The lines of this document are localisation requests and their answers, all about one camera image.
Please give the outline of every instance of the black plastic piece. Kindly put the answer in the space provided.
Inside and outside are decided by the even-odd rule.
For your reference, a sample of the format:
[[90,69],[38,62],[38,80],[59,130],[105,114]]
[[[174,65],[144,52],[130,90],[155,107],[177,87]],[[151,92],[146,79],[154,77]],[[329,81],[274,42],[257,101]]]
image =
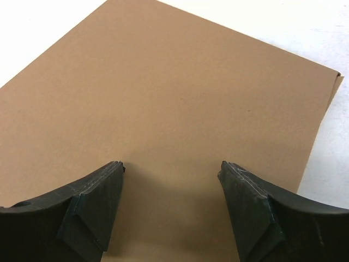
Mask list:
[[107,251],[125,168],[110,162],[66,186],[0,207],[0,261],[99,262]]
[[240,262],[349,261],[349,210],[264,181],[237,164],[218,174]]

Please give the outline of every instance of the folded cardboard edge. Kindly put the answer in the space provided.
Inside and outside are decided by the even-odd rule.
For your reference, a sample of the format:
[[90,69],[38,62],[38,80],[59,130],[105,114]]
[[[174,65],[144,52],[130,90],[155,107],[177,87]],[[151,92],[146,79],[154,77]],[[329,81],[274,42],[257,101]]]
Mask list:
[[331,105],[331,102],[332,102],[334,96],[336,95],[336,92],[337,92],[340,84],[343,82],[343,79],[344,79],[344,76],[341,76],[341,74],[338,73],[338,75],[337,75],[337,77],[336,77],[336,79],[334,81],[331,94],[329,96],[329,101],[328,101],[328,104],[327,104],[327,107],[326,107],[326,111],[328,110],[329,106]]

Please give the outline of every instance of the white surface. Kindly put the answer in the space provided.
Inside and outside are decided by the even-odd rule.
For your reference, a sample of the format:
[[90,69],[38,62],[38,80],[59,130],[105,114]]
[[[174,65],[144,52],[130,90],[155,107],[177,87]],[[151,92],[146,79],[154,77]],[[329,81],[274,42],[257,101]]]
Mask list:
[[[0,86],[103,2],[1,0]],[[349,0],[162,2],[348,76],[322,122],[298,193],[349,208]]]

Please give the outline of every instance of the brown cardboard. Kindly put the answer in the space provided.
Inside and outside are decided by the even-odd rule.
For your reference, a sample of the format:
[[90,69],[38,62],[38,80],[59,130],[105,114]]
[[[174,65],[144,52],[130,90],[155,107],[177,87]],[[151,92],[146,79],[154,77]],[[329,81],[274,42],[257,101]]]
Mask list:
[[162,3],[109,0],[0,89],[0,204],[122,160],[103,261],[238,261],[221,161],[295,192],[337,76]]

